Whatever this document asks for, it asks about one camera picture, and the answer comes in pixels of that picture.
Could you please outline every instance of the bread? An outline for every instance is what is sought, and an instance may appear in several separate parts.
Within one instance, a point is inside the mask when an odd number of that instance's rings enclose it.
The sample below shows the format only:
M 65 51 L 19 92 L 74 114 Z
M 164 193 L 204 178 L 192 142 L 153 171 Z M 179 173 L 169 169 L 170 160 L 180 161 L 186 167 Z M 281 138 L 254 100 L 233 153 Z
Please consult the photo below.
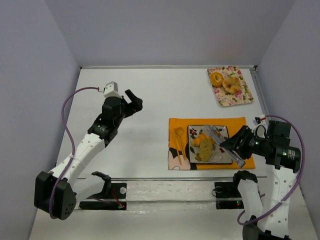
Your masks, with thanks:
M 200 151 L 199 151 L 199 158 L 203 162 L 208 162 L 208 160 L 212 156 L 213 144 L 211 143 L 210 139 L 204 139 L 200 143 Z
M 221 87 L 224 77 L 219 72 L 214 72 L 210 74 L 210 82 L 215 87 Z
M 239 79 L 234 76 L 226 77 L 222 82 L 222 86 L 230 94 L 236 94 L 241 89 Z
M 204 139 L 209 139 L 211 141 L 212 144 L 215 144 L 215 140 L 213 140 L 212 137 L 205 135 L 204 133 L 201 133 L 197 138 L 193 139 L 191 145 L 194 147 L 199 147 L 201 142 Z

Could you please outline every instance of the flower pattern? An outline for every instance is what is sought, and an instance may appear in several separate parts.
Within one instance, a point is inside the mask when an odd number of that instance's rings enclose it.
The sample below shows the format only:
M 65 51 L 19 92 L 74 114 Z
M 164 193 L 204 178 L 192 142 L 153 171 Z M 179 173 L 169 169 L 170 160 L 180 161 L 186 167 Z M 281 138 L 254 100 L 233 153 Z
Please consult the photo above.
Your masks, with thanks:
M 249 104 L 254 101 L 254 97 L 250 92 L 244 76 L 242 75 L 241 70 L 238 66 L 222 66 L 209 68 L 207 70 L 208 75 L 214 72 L 222 74 L 224 78 L 228 76 L 236 77 L 240 81 L 241 89 L 236 94 L 228 93 L 222 86 L 213 87 L 213 92 L 217 97 L 217 101 L 222 107 Z

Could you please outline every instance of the donut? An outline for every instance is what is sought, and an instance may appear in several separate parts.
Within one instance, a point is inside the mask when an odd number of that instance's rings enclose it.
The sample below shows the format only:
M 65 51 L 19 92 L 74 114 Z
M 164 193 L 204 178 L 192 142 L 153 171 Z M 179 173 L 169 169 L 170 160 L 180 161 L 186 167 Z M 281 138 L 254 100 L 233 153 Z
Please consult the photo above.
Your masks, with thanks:
M 239 79 L 234 76 L 226 77 L 222 82 L 222 86 L 230 94 L 236 94 L 241 88 Z
M 215 87 L 221 87 L 224 77 L 219 72 L 214 72 L 210 74 L 211 84 Z

